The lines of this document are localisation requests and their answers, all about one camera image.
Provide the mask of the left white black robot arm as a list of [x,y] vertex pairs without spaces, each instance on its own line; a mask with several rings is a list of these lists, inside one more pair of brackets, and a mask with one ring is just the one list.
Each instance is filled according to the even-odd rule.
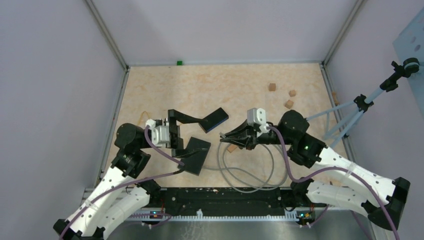
[[[118,152],[105,175],[79,208],[65,219],[58,219],[53,229],[61,240],[105,240],[126,218],[144,206],[154,207],[160,193],[142,185],[156,179],[190,172],[187,158],[204,151],[184,147],[181,124],[208,125],[206,117],[197,118],[175,109],[165,119],[148,119],[142,127],[124,123],[118,127],[114,145]],[[177,170],[140,178],[153,149],[177,164]]]

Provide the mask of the black blue switch box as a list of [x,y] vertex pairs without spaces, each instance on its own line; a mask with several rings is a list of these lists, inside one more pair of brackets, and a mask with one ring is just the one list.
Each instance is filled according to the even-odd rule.
[[219,107],[218,109],[204,117],[202,122],[198,123],[198,125],[207,134],[228,119],[228,113],[222,107]]

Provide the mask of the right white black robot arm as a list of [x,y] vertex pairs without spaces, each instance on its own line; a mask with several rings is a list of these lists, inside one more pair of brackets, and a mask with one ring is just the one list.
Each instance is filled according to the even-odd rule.
[[285,112],[278,124],[268,122],[265,110],[252,108],[247,119],[223,133],[222,143],[253,150],[257,145],[280,144],[286,165],[295,163],[311,174],[293,178],[293,200],[344,208],[368,218],[375,225],[396,231],[407,202],[410,182],[373,173],[344,158],[325,142],[308,134],[308,121],[297,111]]

